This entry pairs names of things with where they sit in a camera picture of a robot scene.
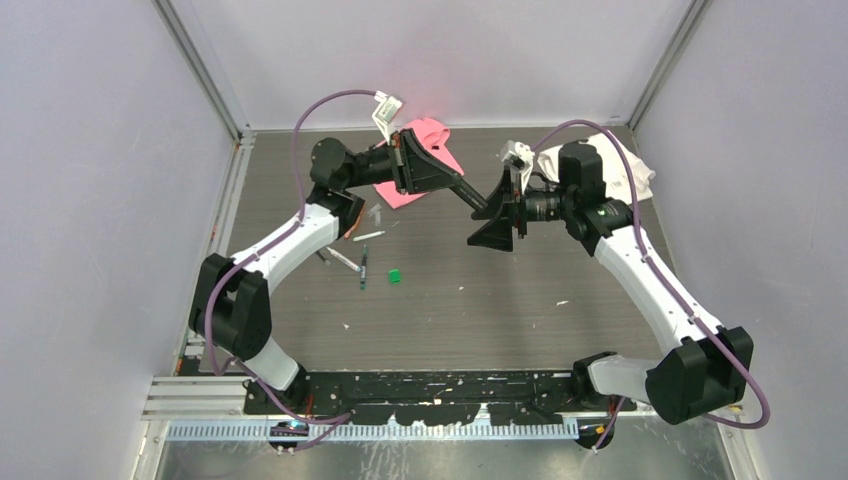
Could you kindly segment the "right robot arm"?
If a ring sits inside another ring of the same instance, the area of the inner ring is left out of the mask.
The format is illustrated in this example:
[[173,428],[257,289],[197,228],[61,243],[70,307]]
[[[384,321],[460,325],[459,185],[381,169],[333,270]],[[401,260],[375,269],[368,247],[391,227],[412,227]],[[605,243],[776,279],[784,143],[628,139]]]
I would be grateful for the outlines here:
[[503,175],[474,219],[483,226],[468,242],[510,252],[531,222],[562,220],[621,284],[660,346],[659,361],[602,352],[573,365],[571,395],[596,409],[610,396],[647,403],[677,425],[743,399],[753,340],[741,327],[726,328],[698,302],[659,258],[631,207],[607,194],[603,159],[587,141],[562,145],[543,164],[525,144],[501,151]]

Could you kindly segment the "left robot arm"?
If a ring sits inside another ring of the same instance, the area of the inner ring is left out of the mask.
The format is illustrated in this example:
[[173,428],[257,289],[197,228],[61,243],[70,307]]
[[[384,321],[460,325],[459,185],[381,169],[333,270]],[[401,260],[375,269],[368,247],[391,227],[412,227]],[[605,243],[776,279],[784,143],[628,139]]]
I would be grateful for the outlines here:
[[304,406],[307,387],[299,380],[301,364],[272,337],[270,297],[305,260],[353,229],[364,201],[352,189],[384,182],[411,194],[449,189],[475,212],[487,207],[410,129],[359,153],[325,138],[313,147],[311,162],[313,188],[287,222],[232,257],[211,254],[202,262],[188,317],[190,330],[208,346],[229,353],[269,386],[269,400],[284,413]]

